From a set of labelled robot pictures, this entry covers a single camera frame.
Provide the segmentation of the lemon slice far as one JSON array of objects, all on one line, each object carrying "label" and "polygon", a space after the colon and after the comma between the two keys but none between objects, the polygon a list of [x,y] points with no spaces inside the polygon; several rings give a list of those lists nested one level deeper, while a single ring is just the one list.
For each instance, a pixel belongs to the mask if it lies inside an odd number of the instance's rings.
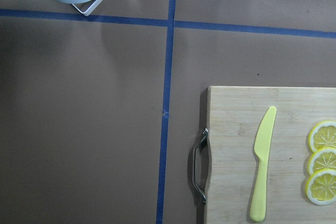
[{"label": "lemon slice far", "polygon": [[308,146],[313,153],[325,147],[335,148],[335,121],[316,124],[308,134]]}]

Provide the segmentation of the wooden cutting board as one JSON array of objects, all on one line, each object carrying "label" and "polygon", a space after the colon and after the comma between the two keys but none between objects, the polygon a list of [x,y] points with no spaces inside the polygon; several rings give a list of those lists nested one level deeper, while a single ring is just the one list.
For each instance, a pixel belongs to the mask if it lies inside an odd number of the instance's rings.
[{"label": "wooden cutting board", "polygon": [[335,204],[318,206],[305,194],[308,134],[335,119],[334,88],[211,86],[207,93],[209,166],[205,223],[250,223],[257,176],[257,129],[276,107],[267,175],[265,223],[335,223]]}]

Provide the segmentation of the lemon slice middle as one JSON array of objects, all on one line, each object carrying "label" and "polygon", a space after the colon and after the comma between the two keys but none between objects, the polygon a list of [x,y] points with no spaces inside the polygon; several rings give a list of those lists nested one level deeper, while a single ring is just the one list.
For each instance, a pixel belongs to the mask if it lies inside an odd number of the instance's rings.
[{"label": "lemon slice middle", "polygon": [[307,171],[309,175],[323,169],[335,170],[335,148],[324,147],[314,152],[309,158]]}]

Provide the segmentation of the yellow plastic knife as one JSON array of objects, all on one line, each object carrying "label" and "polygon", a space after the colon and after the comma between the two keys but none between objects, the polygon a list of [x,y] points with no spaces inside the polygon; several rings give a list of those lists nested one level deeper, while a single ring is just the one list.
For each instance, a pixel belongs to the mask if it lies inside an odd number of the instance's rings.
[{"label": "yellow plastic knife", "polygon": [[262,222],[266,216],[268,160],[276,114],[276,107],[269,107],[256,133],[254,152],[258,157],[258,171],[249,213],[254,222]]}]

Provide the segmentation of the lemon slice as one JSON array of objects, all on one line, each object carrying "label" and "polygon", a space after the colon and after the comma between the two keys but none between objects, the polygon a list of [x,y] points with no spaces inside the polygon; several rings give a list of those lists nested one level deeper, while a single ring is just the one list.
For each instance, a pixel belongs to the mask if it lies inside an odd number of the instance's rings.
[{"label": "lemon slice", "polygon": [[335,170],[322,169],[313,173],[306,182],[306,197],[315,205],[335,202]]},{"label": "lemon slice", "polygon": [[335,170],[335,148],[324,147],[314,152],[309,158],[307,171],[309,175],[323,169]]},{"label": "lemon slice", "polygon": [[308,134],[308,146],[313,153],[325,147],[335,148],[335,121],[316,124]]}]

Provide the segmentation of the lemon slice near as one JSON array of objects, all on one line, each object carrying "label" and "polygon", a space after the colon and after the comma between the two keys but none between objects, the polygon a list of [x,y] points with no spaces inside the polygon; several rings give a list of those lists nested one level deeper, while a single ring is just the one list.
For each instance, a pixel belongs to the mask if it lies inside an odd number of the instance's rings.
[{"label": "lemon slice near", "polygon": [[306,197],[315,205],[335,202],[335,170],[322,169],[313,173],[306,182]]}]

